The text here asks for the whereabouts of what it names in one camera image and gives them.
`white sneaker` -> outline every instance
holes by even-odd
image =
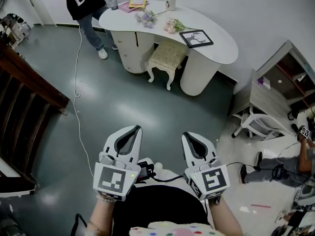
[[[280,211],[278,216],[276,217],[275,223],[283,223],[283,222],[285,222],[284,216],[286,214],[287,214],[286,210]]]
[[[101,59],[106,59],[106,58],[108,57],[108,54],[107,54],[107,52],[104,50],[104,48],[98,51],[98,55],[99,55],[99,57],[100,57]]]

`door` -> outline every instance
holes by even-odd
[[[54,21],[49,15],[49,12],[43,2],[43,0],[29,0],[33,6],[35,12],[40,18],[42,25],[54,25]]]

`black shirt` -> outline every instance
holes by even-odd
[[[67,0],[73,20],[79,20],[105,6],[105,0]]]
[[[114,207],[113,236],[128,236],[131,227],[147,228],[151,222],[209,225],[202,203],[182,189],[152,185],[133,188],[124,202]]]

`upholstered stool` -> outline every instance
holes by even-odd
[[[154,80],[152,72],[153,67],[157,67],[159,70],[166,71],[169,80],[167,83],[167,90],[171,90],[171,83],[175,77],[176,68],[181,69],[181,62],[186,56],[187,46],[172,40],[163,41],[154,53],[151,55],[148,62],[148,73],[150,75],[149,82]]]

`book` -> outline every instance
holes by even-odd
[[[124,2],[121,5],[118,6],[118,9],[123,10],[124,12],[131,12],[133,10],[138,9],[137,7],[129,8],[129,2]]]
[[[130,0],[129,8],[144,8],[147,0]]]

